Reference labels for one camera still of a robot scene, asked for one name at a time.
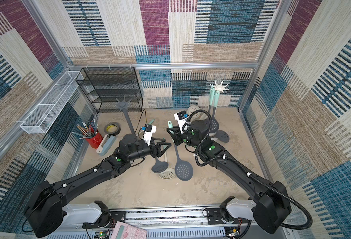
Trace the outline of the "white skimmer front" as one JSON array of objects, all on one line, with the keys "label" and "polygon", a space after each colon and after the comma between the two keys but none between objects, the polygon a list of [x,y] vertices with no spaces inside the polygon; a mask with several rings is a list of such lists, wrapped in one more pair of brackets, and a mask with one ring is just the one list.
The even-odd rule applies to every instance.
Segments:
[{"label": "white skimmer front", "polygon": [[161,172],[159,176],[161,179],[170,180],[175,177],[175,170],[171,168],[168,164],[167,153],[164,154],[164,161],[161,163]]}]

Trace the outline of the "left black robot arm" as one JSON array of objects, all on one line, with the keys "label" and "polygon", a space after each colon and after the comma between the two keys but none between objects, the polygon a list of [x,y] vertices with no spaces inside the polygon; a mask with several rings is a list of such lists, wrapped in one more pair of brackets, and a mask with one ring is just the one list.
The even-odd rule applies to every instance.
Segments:
[{"label": "left black robot arm", "polygon": [[164,139],[153,138],[146,143],[133,134],[125,135],[113,154],[98,165],[71,178],[36,186],[24,211],[26,222],[38,238],[53,233],[67,215],[63,207],[74,198],[105,181],[114,179],[131,167],[131,162],[146,156],[161,157],[171,147]]}]

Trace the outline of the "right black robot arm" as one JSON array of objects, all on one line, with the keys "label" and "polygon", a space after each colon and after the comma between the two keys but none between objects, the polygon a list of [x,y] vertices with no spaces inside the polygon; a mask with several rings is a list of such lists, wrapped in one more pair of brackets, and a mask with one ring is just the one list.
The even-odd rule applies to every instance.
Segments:
[{"label": "right black robot arm", "polygon": [[208,126],[203,121],[193,121],[186,130],[169,122],[167,132],[176,146],[184,143],[194,147],[200,165],[210,165],[222,171],[250,196],[254,204],[248,207],[244,206],[243,200],[234,197],[225,200],[221,210],[225,221],[234,218],[254,220],[269,234],[274,234],[279,227],[290,227],[284,224],[292,211],[292,199],[286,187],[279,181],[272,183],[240,163],[224,146],[210,138]]}]

